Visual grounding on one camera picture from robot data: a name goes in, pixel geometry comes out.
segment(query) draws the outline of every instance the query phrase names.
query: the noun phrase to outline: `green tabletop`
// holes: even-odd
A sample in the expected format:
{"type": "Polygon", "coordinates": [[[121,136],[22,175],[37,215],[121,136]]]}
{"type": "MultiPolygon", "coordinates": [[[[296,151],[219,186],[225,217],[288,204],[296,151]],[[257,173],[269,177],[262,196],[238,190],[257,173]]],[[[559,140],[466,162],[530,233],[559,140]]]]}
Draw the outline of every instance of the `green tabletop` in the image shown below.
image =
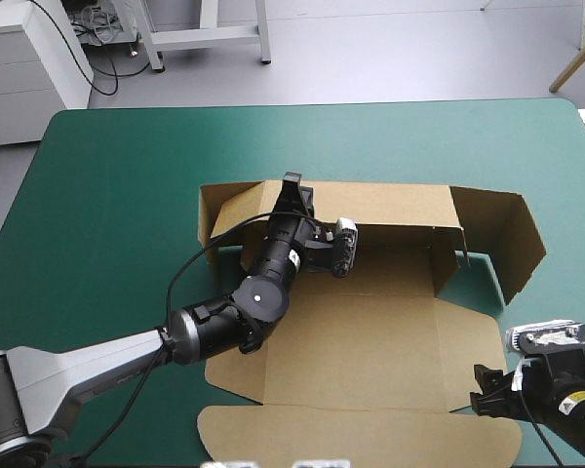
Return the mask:
{"type": "MultiPolygon", "coordinates": [[[[0,348],[62,351],[162,323],[166,286],[199,247],[199,186],[285,171],[522,193],[548,250],[526,289],[503,308],[483,259],[441,296],[493,315],[502,329],[585,321],[585,128],[568,101],[88,110],[53,120],[0,233],[0,348]]],[[[175,304],[216,291],[202,261],[175,304]]],[[[201,408],[250,402],[211,387],[203,371],[157,370],[92,461],[204,460],[201,408]]],[[[57,450],[86,447],[132,388],[87,404],[57,450]]],[[[517,464],[552,464],[523,427],[517,464]]],[[[553,441],[567,463],[581,461],[553,441]]]]}

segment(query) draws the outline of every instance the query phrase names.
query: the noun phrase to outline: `wooden chair leg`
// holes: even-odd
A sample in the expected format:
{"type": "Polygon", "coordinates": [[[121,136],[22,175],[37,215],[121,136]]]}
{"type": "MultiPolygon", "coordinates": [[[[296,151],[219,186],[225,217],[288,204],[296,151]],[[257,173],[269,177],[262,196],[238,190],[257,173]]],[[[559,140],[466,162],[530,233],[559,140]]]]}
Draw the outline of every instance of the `wooden chair leg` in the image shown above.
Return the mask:
{"type": "Polygon", "coordinates": [[[562,71],[560,73],[560,75],[553,82],[553,84],[550,85],[550,88],[549,88],[550,92],[556,93],[559,90],[559,88],[561,86],[563,86],[564,83],[570,78],[570,76],[572,76],[574,73],[576,73],[576,70],[578,70],[583,63],[585,63],[585,47],[567,65],[567,67],[564,69],[564,71],[562,71]]]}

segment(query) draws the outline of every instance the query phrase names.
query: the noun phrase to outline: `cardboard box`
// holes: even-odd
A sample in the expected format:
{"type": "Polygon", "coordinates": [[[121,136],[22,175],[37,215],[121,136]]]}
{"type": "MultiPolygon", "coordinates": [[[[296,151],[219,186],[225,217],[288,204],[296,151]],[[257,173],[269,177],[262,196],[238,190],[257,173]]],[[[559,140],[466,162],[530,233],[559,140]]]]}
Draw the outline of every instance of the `cardboard box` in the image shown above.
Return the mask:
{"type": "MultiPolygon", "coordinates": [[[[314,187],[318,219],[358,223],[356,264],[343,280],[300,274],[262,349],[208,361],[209,383],[262,403],[202,411],[213,459],[263,468],[312,458],[348,458],[356,468],[510,466],[517,423],[450,413],[470,405],[474,364],[506,370],[498,325],[435,295],[458,268],[455,250],[489,254],[506,303],[522,290],[545,255],[525,200],[447,185],[302,183],[314,187]]],[[[201,242],[272,210],[280,187],[202,187],[201,242]]],[[[231,239],[245,246],[245,264],[264,227],[231,239]]]]}

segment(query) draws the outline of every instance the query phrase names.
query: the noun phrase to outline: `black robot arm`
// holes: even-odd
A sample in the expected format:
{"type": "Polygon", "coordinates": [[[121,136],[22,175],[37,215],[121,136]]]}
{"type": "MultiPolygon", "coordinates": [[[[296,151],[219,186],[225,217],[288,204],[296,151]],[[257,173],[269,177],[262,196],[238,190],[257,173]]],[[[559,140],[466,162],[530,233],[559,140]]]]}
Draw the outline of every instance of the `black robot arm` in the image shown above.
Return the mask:
{"type": "Polygon", "coordinates": [[[173,312],[165,326],[66,353],[25,346],[0,351],[0,468],[44,465],[54,437],[66,438],[92,398],[170,362],[186,365],[238,346],[257,350],[289,308],[302,269],[345,277],[357,228],[314,219],[313,192],[287,173],[267,234],[239,288],[173,312]]]}
{"type": "Polygon", "coordinates": [[[313,220],[313,191],[287,173],[266,236],[248,276],[231,294],[184,307],[172,317],[173,359],[195,363],[238,346],[251,353],[289,308],[289,291],[301,268],[347,276],[353,266],[357,228],[341,218],[334,232],[313,220]]]}
{"type": "Polygon", "coordinates": [[[585,456],[585,324],[515,327],[505,340],[521,361],[507,374],[475,366],[482,389],[470,394],[475,413],[544,424],[585,456]]]}

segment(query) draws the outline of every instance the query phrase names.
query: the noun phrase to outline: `power cord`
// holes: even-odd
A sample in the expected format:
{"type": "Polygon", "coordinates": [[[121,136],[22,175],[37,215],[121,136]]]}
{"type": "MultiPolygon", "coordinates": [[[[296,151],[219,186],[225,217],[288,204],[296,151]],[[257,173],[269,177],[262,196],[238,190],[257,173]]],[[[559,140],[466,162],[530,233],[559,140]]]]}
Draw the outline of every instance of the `power cord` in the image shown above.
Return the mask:
{"type": "MultiPolygon", "coordinates": [[[[200,251],[195,253],[188,260],[186,260],[182,264],[182,266],[180,266],[180,268],[174,274],[172,280],[169,283],[169,286],[167,288],[167,298],[166,298],[167,334],[171,334],[172,294],[174,291],[174,286],[176,285],[177,281],[181,278],[181,276],[184,274],[186,269],[192,263],[194,263],[195,260],[197,260],[200,256],[205,254],[208,250],[212,249],[213,247],[219,245],[223,240],[227,239],[232,234],[237,233],[238,231],[240,231],[241,229],[243,229],[247,225],[249,225],[249,224],[251,224],[259,219],[262,219],[262,218],[268,217],[268,216],[272,216],[272,215],[288,215],[288,216],[295,216],[295,217],[299,217],[299,218],[305,218],[305,219],[308,219],[308,220],[324,227],[325,229],[329,229],[325,223],[323,223],[322,221],[316,219],[315,217],[309,216],[307,214],[301,214],[301,213],[296,213],[296,212],[269,212],[269,213],[256,214],[255,216],[248,217],[247,219],[239,222],[238,224],[231,227],[230,229],[228,229],[224,233],[212,238],[211,241],[204,248],[202,248],[200,251]]],[[[124,422],[124,420],[126,419],[126,416],[128,415],[128,413],[132,409],[133,404],[137,400],[138,394],[140,393],[143,386],[145,385],[147,378],[149,377],[149,375],[153,371],[158,360],[161,358],[164,349],[165,349],[164,345],[158,349],[158,351],[156,352],[156,354],[154,355],[154,357],[150,361],[149,365],[147,366],[147,369],[143,373],[143,376],[141,377],[140,381],[138,382],[138,385],[135,387],[135,390],[133,391],[130,398],[128,399],[128,402],[124,405],[124,408],[122,409],[121,413],[119,414],[119,417],[117,417],[115,422],[113,422],[113,424],[111,424],[111,426],[106,430],[106,432],[104,432],[104,434],[99,439],[97,439],[97,441],[95,441],[91,445],[91,447],[76,461],[76,468],[86,468],[87,460],[108,440],[108,438],[113,434],[113,432],[115,432],[117,430],[117,428],[119,428],[119,426],[122,424],[122,422],[124,422]]]]}
{"type": "Polygon", "coordinates": [[[533,426],[533,429],[535,429],[535,432],[537,433],[537,435],[541,439],[542,443],[544,444],[544,446],[546,446],[546,449],[550,452],[552,457],[555,459],[557,466],[559,466],[559,468],[565,468],[565,465],[562,463],[562,460],[559,458],[559,456],[555,452],[555,449],[553,448],[553,446],[551,446],[550,442],[548,442],[548,439],[546,438],[546,436],[544,435],[542,430],[539,428],[539,426],[535,422],[533,415],[530,413],[530,410],[528,409],[528,405],[527,405],[527,400],[525,399],[525,395],[523,394],[523,391],[518,390],[518,395],[520,396],[520,400],[523,404],[523,408],[525,409],[526,417],[528,418],[528,421],[533,426]]]}
{"type": "MultiPolygon", "coordinates": [[[[52,15],[50,15],[50,13],[48,12],[48,10],[46,10],[43,7],[43,5],[40,5],[39,2],[37,2],[37,0],[28,0],[28,1],[30,3],[32,3],[32,4],[34,4],[39,10],[41,10],[44,13],[44,15],[46,15],[46,17],[48,17],[48,19],[52,22],[52,24],[54,25],[54,27],[57,29],[58,34],[60,34],[60,38],[62,39],[62,42],[64,42],[65,43],[65,46],[67,46],[67,49],[69,50],[69,53],[71,54],[71,57],[74,59],[74,62],[76,63],[76,66],[78,67],[78,70],[80,70],[80,74],[85,78],[85,80],[87,81],[87,83],[89,83],[89,85],[91,85],[91,87],[94,90],[96,90],[98,93],[100,93],[101,95],[104,95],[104,96],[113,96],[113,95],[116,95],[117,92],[119,91],[119,78],[117,76],[115,76],[115,86],[113,88],[113,91],[111,91],[111,92],[107,92],[107,91],[101,90],[96,85],[94,85],[94,82],[89,79],[89,77],[85,73],[85,70],[82,69],[82,66],[80,65],[80,62],[78,61],[78,58],[76,58],[76,55],[74,54],[74,51],[71,49],[71,46],[69,45],[69,42],[67,42],[67,38],[63,34],[63,32],[60,29],[59,25],[57,24],[56,20],[52,17],[52,15]]],[[[117,74],[117,69],[115,68],[115,62],[110,57],[110,54],[108,53],[108,51],[106,51],[105,49],[104,49],[104,51],[108,55],[108,58],[109,58],[109,61],[110,61],[110,66],[112,67],[113,72],[116,75],[117,74]]]]}
{"type": "MultiPolygon", "coordinates": [[[[81,28],[81,30],[77,31],[77,34],[76,34],[77,36],[81,36],[81,35],[83,35],[83,34],[90,34],[90,35],[91,35],[91,34],[93,34],[93,32],[94,32],[94,31],[93,31],[92,29],[90,29],[89,27],[85,26],[84,24],[80,24],[80,23],[78,23],[78,22],[76,22],[76,21],[73,21],[73,22],[71,23],[71,25],[72,25],[72,26],[75,26],[75,27],[79,27],[79,28],[81,28]]],[[[105,47],[105,44],[104,44],[104,43],[102,43],[102,42],[100,42],[98,45],[99,45],[100,47],[103,47],[103,48],[105,47]]],[[[132,77],[132,76],[137,76],[137,75],[141,74],[143,71],[145,71],[145,70],[147,69],[147,67],[149,66],[149,62],[147,62],[147,63],[146,63],[146,64],[145,64],[145,65],[144,65],[142,68],[140,68],[139,70],[137,70],[137,71],[133,71],[133,72],[130,72],[130,73],[109,73],[109,72],[107,72],[107,71],[104,71],[104,70],[101,70],[101,69],[97,68],[97,67],[96,67],[96,66],[94,66],[92,63],[89,63],[89,66],[90,66],[90,67],[91,67],[93,70],[95,70],[97,73],[100,73],[100,74],[102,74],[102,75],[111,76],[111,77],[113,77],[113,78],[114,78],[114,77],[117,77],[117,78],[130,78],[130,77],[132,77]]]]}
{"type": "MultiPolygon", "coordinates": [[[[101,73],[102,75],[110,76],[110,77],[113,77],[115,79],[115,84],[113,86],[112,91],[108,92],[105,90],[101,90],[96,85],[94,85],[93,81],[90,80],[89,77],[87,76],[87,74],[85,73],[85,70],[83,70],[80,62],[78,61],[78,58],[76,58],[74,51],[71,49],[71,46],[69,45],[69,42],[67,41],[67,38],[63,34],[63,32],[60,29],[59,25],[57,24],[56,20],[52,17],[52,15],[50,15],[48,10],[46,10],[43,7],[43,5],[40,5],[39,2],[37,2],[37,0],[29,0],[29,1],[33,5],[35,5],[39,10],[41,10],[46,17],[48,17],[50,22],[54,25],[55,29],[58,31],[58,34],[60,35],[60,38],[62,39],[63,43],[65,44],[65,46],[67,46],[67,50],[69,51],[69,53],[71,54],[71,57],[73,58],[74,62],[76,63],[76,66],[78,67],[78,70],[80,71],[80,74],[83,76],[85,81],[87,81],[87,83],[92,87],[92,89],[94,89],[95,91],[97,91],[101,95],[104,95],[104,96],[116,95],[117,92],[119,91],[119,78],[127,78],[127,77],[131,77],[131,76],[137,76],[137,75],[139,75],[139,73],[142,73],[143,71],[145,71],[147,69],[147,67],[149,66],[149,63],[147,63],[143,68],[139,69],[136,72],[124,73],[124,74],[117,73],[117,68],[115,66],[115,62],[114,62],[112,56],[110,55],[110,53],[108,53],[108,50],[106,49],[105,44],[100,41],[100,45],[101,45],[102,49],[104,50],[104,53],[106,54],[106,57],[108,58],[108,61],[110,62],[110,67],[112,68],[112,73],[100,70],[99,68],[96,68],[94,66],[92,66],[92,69],[97,71],[98,73],[101,73]]],[[[76,26],[82,28],[81,31],[78,31],[78,34],[80,34],[80,35],[85,34],[85,33],[90,34],[91,32],[94,32],[92,29],[84,26],[83,24],[72,23],[72,25],[76,25],[76,26]]]]}

